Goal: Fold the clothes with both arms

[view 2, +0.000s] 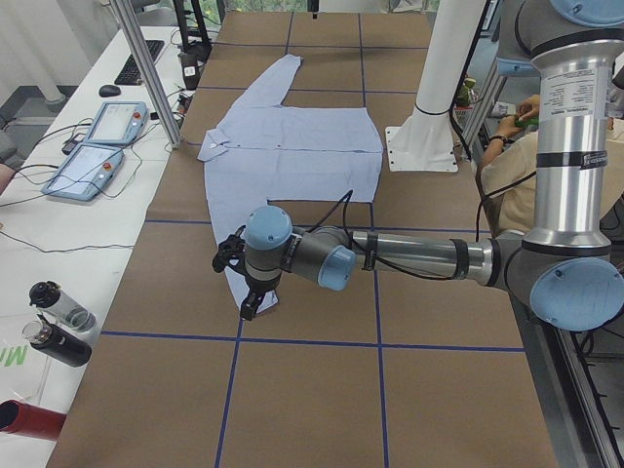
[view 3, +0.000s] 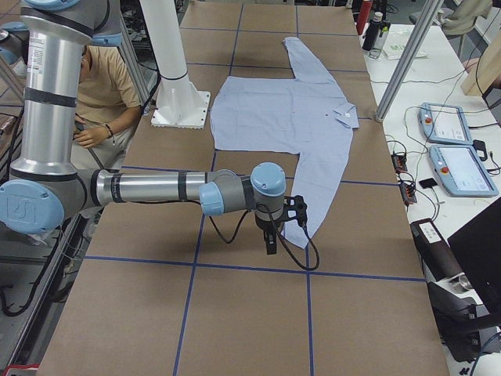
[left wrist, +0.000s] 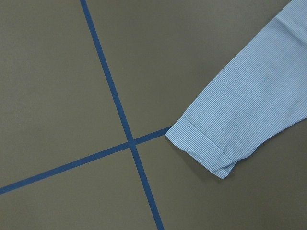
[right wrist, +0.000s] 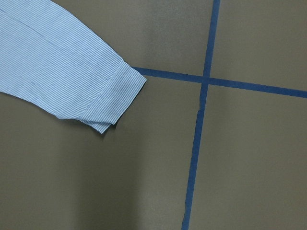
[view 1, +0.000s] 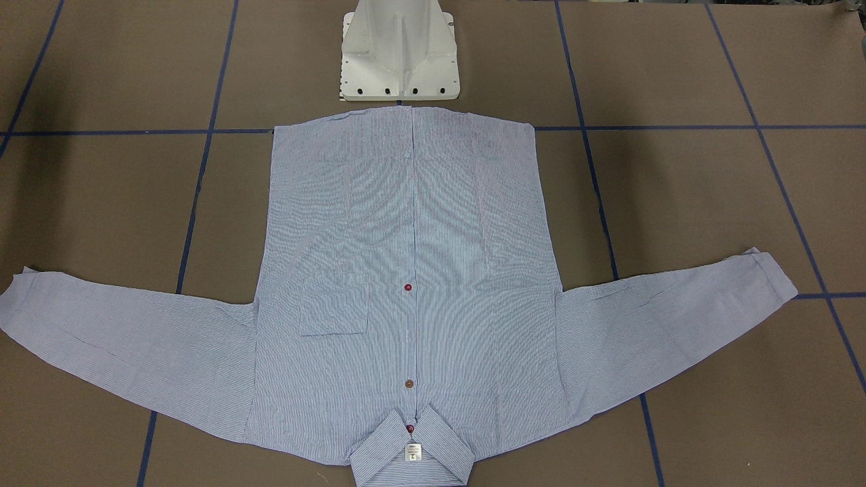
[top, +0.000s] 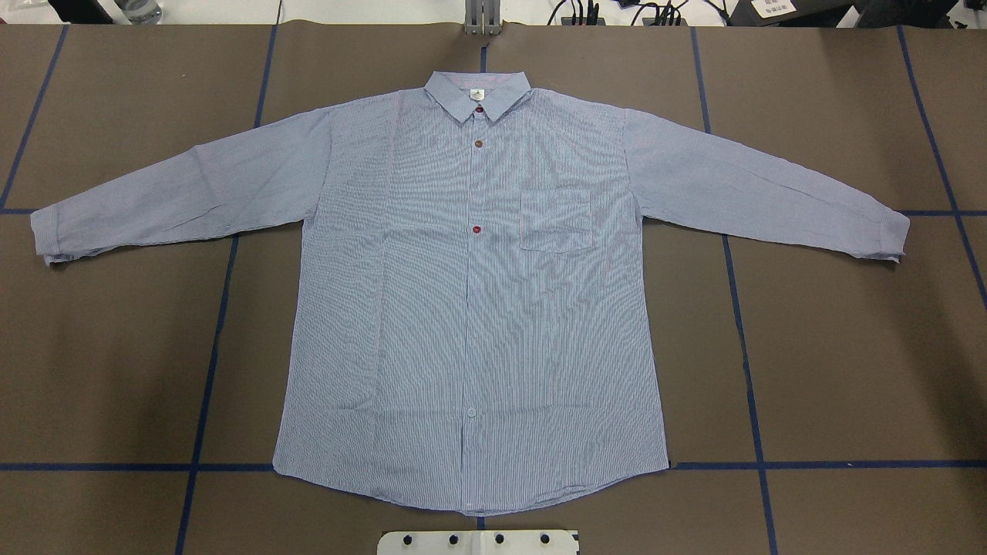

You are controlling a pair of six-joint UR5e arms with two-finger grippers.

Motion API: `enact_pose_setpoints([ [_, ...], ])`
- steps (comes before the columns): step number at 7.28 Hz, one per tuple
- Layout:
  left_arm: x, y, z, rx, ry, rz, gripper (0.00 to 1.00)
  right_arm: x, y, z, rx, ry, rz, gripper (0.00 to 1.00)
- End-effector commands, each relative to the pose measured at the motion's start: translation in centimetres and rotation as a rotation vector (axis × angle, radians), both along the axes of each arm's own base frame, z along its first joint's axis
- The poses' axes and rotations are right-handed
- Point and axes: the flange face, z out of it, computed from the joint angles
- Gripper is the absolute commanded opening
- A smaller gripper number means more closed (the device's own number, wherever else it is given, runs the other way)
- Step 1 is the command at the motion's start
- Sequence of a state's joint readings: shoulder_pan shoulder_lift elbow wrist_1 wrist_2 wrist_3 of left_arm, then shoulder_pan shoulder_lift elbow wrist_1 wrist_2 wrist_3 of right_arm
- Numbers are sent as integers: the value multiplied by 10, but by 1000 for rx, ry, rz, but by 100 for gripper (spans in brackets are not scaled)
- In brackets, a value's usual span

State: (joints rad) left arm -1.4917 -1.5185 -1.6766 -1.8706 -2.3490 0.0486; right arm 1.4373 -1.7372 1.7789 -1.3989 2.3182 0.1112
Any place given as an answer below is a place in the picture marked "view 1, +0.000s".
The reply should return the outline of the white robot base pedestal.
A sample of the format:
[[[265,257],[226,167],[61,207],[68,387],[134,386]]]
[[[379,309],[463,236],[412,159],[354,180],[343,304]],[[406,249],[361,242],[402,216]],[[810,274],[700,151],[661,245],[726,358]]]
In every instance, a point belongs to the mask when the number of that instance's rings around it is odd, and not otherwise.
[[[342,19],[341,101],[452,101],[457,35],[437,1],[360,1]]]

